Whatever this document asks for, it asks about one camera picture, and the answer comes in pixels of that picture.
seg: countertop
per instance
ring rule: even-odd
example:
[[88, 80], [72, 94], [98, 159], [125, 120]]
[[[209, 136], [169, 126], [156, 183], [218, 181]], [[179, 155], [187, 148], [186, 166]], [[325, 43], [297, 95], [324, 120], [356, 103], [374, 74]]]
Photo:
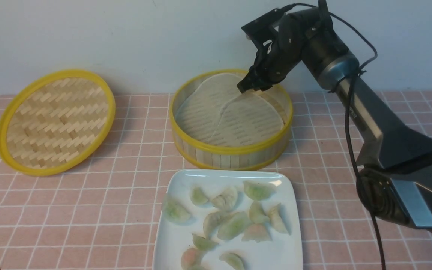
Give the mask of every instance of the countertop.
[[[432, 91], [378, 93], [411, 128], [432, 137]], [[0, 96], [0, 116], [12, 96]], [[35, 178], [0, 160], [0, 266], [151, 269], [169, 180], [194, 168], [176, 150], [170, 94], [117, 96], [113, 128], [88, 160]], [[334, 94], [292, 94], [293, 138], [265, 171], [293, 182], [305, 270], [377, 270], [369, 215], [355, 192]], [[353, 145], [362, 140], [352, 127]], [[378, 221], [389, 270], [432, 270], [432, 234]]]

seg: steamed dumpling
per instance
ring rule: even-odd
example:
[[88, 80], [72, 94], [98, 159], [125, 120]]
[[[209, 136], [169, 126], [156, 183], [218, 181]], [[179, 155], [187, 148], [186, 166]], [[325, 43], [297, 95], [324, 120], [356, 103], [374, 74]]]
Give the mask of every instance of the steamed dumpling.
[[263, 211], [263, 207], [259, 201], [254, 201], [249, 207], [249, 219], [256, 224], [269, 222], [269, 217]]
[[252, 224], [245, 231], [242, 241], [256, 241], [257, 243], [262, 241], [271, 241], [268, 229], [263, 224]]
[[216, 198], [212, 199], [211, 203], [214, 207], [229, 212], [236, 205], [236, 201], [238, 201], [238, 190], [230, 186]]
[[195, 247], [188, 248], [181, 257], [181, 267], [183, 270], [188, 270], [195, 265], [201, 263], [204, 253]]
[[244, 181], [243, 184], [244, 193], [254, 201], [266, 200], [275, 192], [274, 187], [269, 184], [254, 183], [252, 181]]
[[221, 240], [231, 240], [244, 232], [251, 224], [245, 212], [235, 213], [221, 224], [217, 237]]
[[219, 257], [219, 259], [231, 265], [235, 270], [245, 270], [243, 260], [235, 253], [224, 253]]
[[281, 203], [269, 209], [268, 211], [268, 217], [271, 222], [271, 226], [279, 233], [290, 234], [288, 232], [288, 229], [286, 229], [286, 225], [284, 224], [283, 219], [281, 219], [281, 216], [279, 215], [280, 207]]
[[192, 234], [192, 243], [195, 247], [202, 251], [212, 250], [215, 248], [215, 246], [218, 245], [218, 243], [216, 243], [215, 241], [206, 239], [196, 234]]
[[202, 231], [206, 238], [211, 237], [214, 230], [223, 223], [223, 221], [228, 217], [228, 214], [223, 211], [218, 211], [211, 213], [206, 216], [204, 222], [202, 223]]
[[191, 202], [196, 206], [204, 205], [209, 201], [202, 189], [197, 186], [191, 190], [190, 199]]
[[166, 194], [162, 206], [163, 216], [175, 224], [183, 224], [191, 218], [191, 214], [169, 194]]

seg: white plate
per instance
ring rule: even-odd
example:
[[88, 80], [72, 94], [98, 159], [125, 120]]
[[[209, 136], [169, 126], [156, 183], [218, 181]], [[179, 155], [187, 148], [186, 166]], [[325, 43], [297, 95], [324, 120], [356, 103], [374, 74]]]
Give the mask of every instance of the white plate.
[[233, 211], [247, 212], [252, 203], [243, 192], [243, 181], [252, 180], [260, 183], [272, 183], [277, 192], [268, 200], [262, 201], [265, 211], [278, 203], [282, 204], [283, 218], [290, 235], [276, 232], [268, 224], [273, 241], [256, 243], [241, 241], [242, 234], [230, 241], [221, 241], [213, 236], [220, 245], [209, 251], [201, 265], [208, 270], [233, 270], [219, 256], [225, 252], [240, 255], [246, 270], [292, 269], [302, 270], [302, 241], [298, 216], [298, 207], [290, 180], [279, 173], [263, 171], [213, 171], [209, 169], [186, 169], [175, 173], [169, 183], [167, 193], [177, 199], [192, 215], [193, 222], [179, 226], [167, 221], [163, 215], [158, 226], [156, 246], [154, 248], [153, 270], [181, 270], [181, 255], [193, 246], [192, 233], [203, 236], [204, 218], [217, 209], [210, 204], [197, 207], [192, 204], [189, 194], [193, 186], [199, 186], [209, 199], [219, 195], [228, 186], [235, 186], [239, 191], [238, 203]]

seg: white grout line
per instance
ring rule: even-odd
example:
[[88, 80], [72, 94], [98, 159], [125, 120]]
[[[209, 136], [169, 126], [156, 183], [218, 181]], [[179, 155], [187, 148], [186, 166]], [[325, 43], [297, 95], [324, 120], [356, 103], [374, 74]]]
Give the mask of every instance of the white grout line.
[[[171, 101], [171, 97], [168, 97], [168, 108], [170, 107], [170, 101]], [[168, 125], [168, 118], [166, 118], [165, 129], [166, 129], [167, 125]], [[166, 132], [163, 134], [163, 142], [165, 141], [165, 139], [166, 139]], [[157, 175], [156, 187], [159, 186], [159, 178], [161, 178], [161, 166], [162, 166], [162, 163], [163, 163], [163, 152], [164, 152], [164, 143], [163, 143], [163, 146], [161, 147], [161, 158], [159, 159], [159, 172], [158, 172], [158, 175]], [[182, 167], [183, 167], [182, 169], [185, 168], [185, 161], [184, 160], [183, 160]], [[156, 188], [156, 194], [154, 195], [153, 211], [151, 212], [151, 222], [153, 222], [154, 215], [155, 215], [156, 198], [158, 198], [158, 189], [159, 189], [159, 187]], [[146, 259], [144, 260], [144, 268], [145, 269], [150, 268], [148, 266], [148, 263], [149, 263], [148, 260], [149, 260], [149, 248], [150, 248], [151, 235], [152, 234], [153, 234], [153, 225], [151, 225], [149, 227], [148, 246], [146, 248]], [[156, 248], [156, 243], [154, 243], [154, 246], [153, 246], [153, 260], [154, 260], [154, 248]]]
[[[309, 105], [306, 103], [306, 106], [307, 106], [307, 111], [310, 111], [310, 108], [309, 108]], [[310, 122], [311, 122], [311, 124], [313, 123], [313, 121], [312, 121], [312, 117], [310, 116], [309, 117], [309, 120], [310, 120]], [[314, 132], [314, 136], [316, 136], [316, 129], [313, 127], [312, 128], [312, 130], [313, 130], [313, 132]], [[326, 167], [326, 164], [325, 164], [325, 162], [324, 162], [324, 159], [323, 159], [323, 154], [322, 154], [322, 152], [321, 152], [321, 148], [320, 148], [320, 146], [319, 146], [319, 141], [318, 140], [316, 140], [316, 144], [318, 145], [318, 150], [319, 150], [319, 155], [321, 156], [321, 161], [322, 161], [322, 166], [323, 167]], [[330, 183], [330, 178], [329, 178], [329, 173], [328, 173], [328, 170], [327, 169], [324, 169], [324, 172], [326, 173], [326, 177], [327, 177], [327, 179], [328, 179], [328, 183]], [[351, 253], [351, 248], [350, 248], [350, 243], [348, 242], [348, 237], [346, 236], [346, 231], [345, 231], [345, 229], [344, 229], [344, 224], [343, 224], [343, 220], [341, 220], [341, 213], [339, 212], [339, 206], [338, 206], [338, 201], [336, 200], [336, 196], [335, 196], [335, 194], [334, 194], [334, 191], [333, 191], [333, 188], [332, 188], [332, 186], [329, 186], [330, 187], [330, 190], [331, 190], [331, 194], [333, 195], [333, 202], [334, 202], [334, 205], [335, 205], [335, 207], [336, 207], [336, 213], [337, 213], [337, 215], [338, 215], [338, 217], [340, 218], [340, 224], [341, 224], [341, 228], [343, 229], [343, 235], [344, 235], [344, 239], [346, 240], [346, 247], [348, 248], [348, 253], [349, 253], [349, 257], [350, 257], [350, 259], [351, 259], [351, 263], [353, 264], [353, 267], [356, 267], [355, 265], [354, 265], [354, 259], [353, 259], [353, 254]]]
[[[292, 136], [294, 138], [293, 128], [291, 128], [291, 133], [292, 133]], [[296, 145], [296, 141], [293, 141], [293, 143], [294, 143], [294, 147], [295, 147], [295, 150], [296, 150], [296, 155], [298, 156], [298, 163], [300, 164], [300, 167], [301, 167], [301, 159], [300, 159], [300, 154], [299, 154], [298, 146]], [[301, 177], [302, 177], [302, 181], [303, 181], [304, 190], [306, 192], [306, 197], [309, 199], [308, 188], [307, 188], [307, 186], [305, 184], [306, 183], [306, 181], [305, 181], [305, 175], [302, 173]], [[321, 254], [321, 260], [324, 262], [323, 247], [321, 246], [321, 241], [319, 241], [318, 227], [316, 226], [316, 220], [314, 219], [314, 212], [312, 210], [311, 203], [308, 203], [308, 206], [309, 206], [309, 209], [311, 211], [311, 217], [312, 217], [312, 221], [313, 221], [313, 225], [314, 225], [314, 231], [316, 232], [316, 238], [318, 239], [318, 245], [319, 245], [319, 252]]]

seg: green dumpling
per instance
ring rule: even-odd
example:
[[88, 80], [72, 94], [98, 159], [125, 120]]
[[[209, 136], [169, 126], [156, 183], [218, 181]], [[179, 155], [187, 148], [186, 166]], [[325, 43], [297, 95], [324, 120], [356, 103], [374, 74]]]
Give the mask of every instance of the green dumpling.
[[252, 181], [244, 181], [243, 184], [244, 193], [254, 201], [266, 200], [275, 192], [274, 186], [269, 184], [254, 183]]
[[219, 257], [219, 259], [231, 265], [235, 270], [245, 270], [243, 260], [235, 253], [224, 253]]
[[163, 217], [175, 224], [183, 224], [191, 218], [191, 214], [169, 194], [166, 194], [161, 209]]
[[196, 248], [202, 251], [212, 250], [218, 245], [218, 243], [215, 241], [206, 239], [196, 234], [192, 234], [192, 242]]
[[201, 206], [209, 202], [208, 197], [204, 194], [200, 187], [194, 187], [190, 195], [191, 202], [196, 206]]

